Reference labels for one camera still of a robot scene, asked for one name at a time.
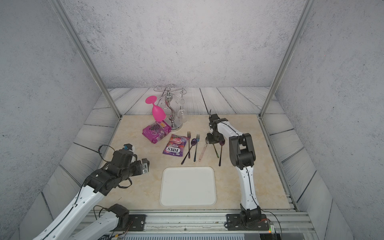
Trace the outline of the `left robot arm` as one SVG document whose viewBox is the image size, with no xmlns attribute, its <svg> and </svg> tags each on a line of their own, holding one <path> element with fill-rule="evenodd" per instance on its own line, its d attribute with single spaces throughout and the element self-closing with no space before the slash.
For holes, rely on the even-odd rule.
<svg viewBox="0 0 384 240">
<path fill-rule="evenodd" d="M 144 228 L 145 215 L 130 216 L 127 208 L 114 204 L 92 224 L 78 233 L 74 230 L 87 214 L 115 188 L 123 189 L 121 182 L 131 177 L 148 173 L 150 162 L 138 160 L 131 145 L 113 153 L 111 161 L 91 173 L 84 181 L 79 192 L 67 207 L 46 227 L 37 240 L 98 240 L 105 235 L 109 239 L 119 237 L 119 232 L 141 231 Z"/>
</svg>

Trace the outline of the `dark purple fork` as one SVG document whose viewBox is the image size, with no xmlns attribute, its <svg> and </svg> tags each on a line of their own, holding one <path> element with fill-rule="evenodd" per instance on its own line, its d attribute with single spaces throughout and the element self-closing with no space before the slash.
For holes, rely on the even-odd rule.
<svg viewBox="0 0 384 240">
<path fill-rule="evenodd" d="M 187 137 L 188 137 L 188 148 L 190 148 L 191 147 L 191 132 L 190 131 L 187 132 Z M 189 159 L 191 158 L 190 150 L 188 151 L 187 156 Z"/>
</svg>

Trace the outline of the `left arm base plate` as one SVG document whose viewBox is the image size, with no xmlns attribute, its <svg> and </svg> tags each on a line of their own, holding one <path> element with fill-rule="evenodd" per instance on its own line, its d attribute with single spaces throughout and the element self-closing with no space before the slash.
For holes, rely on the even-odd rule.
<svg viewBox="0 0 384 240">
<path fill-rule="evenodd" d="M 114 231 L 121 232 L 142 232 L 144 231 L 146 215 L 126 214 L 119 217 L 118 225 Z"/>
</svg>

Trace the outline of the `white rectangular tray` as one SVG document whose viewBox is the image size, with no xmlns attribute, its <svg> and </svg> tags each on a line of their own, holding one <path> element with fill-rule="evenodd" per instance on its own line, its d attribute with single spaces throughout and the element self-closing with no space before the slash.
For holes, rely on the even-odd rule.
<svg viewBox="0 0 384 240">
<path fill-rule="evenodd" d="M 163 171 L 160 204 L 163 207 L 213 206 L 217 201 L 211 167 L 175 167 Z"/>
</svg>

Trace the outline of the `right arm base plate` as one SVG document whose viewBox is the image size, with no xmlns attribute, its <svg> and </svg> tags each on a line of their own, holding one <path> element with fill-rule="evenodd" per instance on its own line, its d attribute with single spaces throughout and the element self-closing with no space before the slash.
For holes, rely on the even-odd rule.
<svg viewBox="0 0 384 240">
<path fill-rule="evenodd" d="M 224 227 L 229 231 L 270 231 L 270 222 L 265 214 L 247 218 L 242 214 L 227 214 Z"/>
</svg>

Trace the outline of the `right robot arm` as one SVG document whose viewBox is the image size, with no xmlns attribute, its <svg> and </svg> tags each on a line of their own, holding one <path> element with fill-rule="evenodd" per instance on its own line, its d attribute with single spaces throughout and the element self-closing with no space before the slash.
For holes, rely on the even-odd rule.
<svg viewBox="0 0 384 240">
<path fill-rule="evenodd" d="M 238 131 L 226 118 L 220 118 L 217 114 L 209 115 L 209 121 L 210 132 L 207 134 L 209 144 L 217 144 L 223 140 L 228 143 L 231 163 L 239 175 L 242 224 L 261 221 L 263 216 L 253 176 L 256 153 L 252 136 Z"/>
</svg>

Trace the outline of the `dark purple spoon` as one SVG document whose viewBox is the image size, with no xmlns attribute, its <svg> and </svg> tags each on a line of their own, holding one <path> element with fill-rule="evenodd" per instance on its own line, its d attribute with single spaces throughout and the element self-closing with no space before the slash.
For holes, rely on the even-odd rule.
<svg viewBox="0 0 384 240">
<path fill-rule="evenodd" d="M 219 142 L 221 146 L 221 151 L 220 151 L 220 158 L 219 158 L 219 167 L 222 165 L 222 152 L 223 152 L 223 146 L 225 145 L 225 140 L 222 140 Z"/>
<path fill-rule="evenodd" d="M 192 139 L 192 141 L 191 141 L 191 145 L 190 145 L 189 150 L 188 150 L 188 153 L 186 154 L 186 156 L 185 156 L 184 159 L 182 160 L 181 165 L 184 164 L 185 160 L 187 159 L 188 155 L 189 155 L 190 152 L 191 152 L 192 147 L 194 147 L 197 143 L 198 143 L 198 140 L 197 140 L 197 139 Z"/>
</svg>

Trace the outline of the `silver spoon pink handle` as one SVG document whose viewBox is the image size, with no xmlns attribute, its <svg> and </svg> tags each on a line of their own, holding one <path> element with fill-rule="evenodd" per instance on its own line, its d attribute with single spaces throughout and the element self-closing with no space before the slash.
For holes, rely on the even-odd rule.
<svg viewBox="0 0 384 240">
<path fill-rule="evenodd" d="M 201 152 L 201 154 L 200 154 L 200 157 L 199 157 L 199 162 L 202 161 L 202 158 L 203 158 L 203 156 L 204 156 L 204 153 L 205 153 L 205 151 L 206 151 L 206 149 L 207 149 L 208 144 L 209 144 L 209 140 L 208 140 L 208 136 L 207 136 L 207 137 L 205 138 L 205 145 L 204 145 L 203 150 L 202 150 L 202 152 Z"/>
</svg>

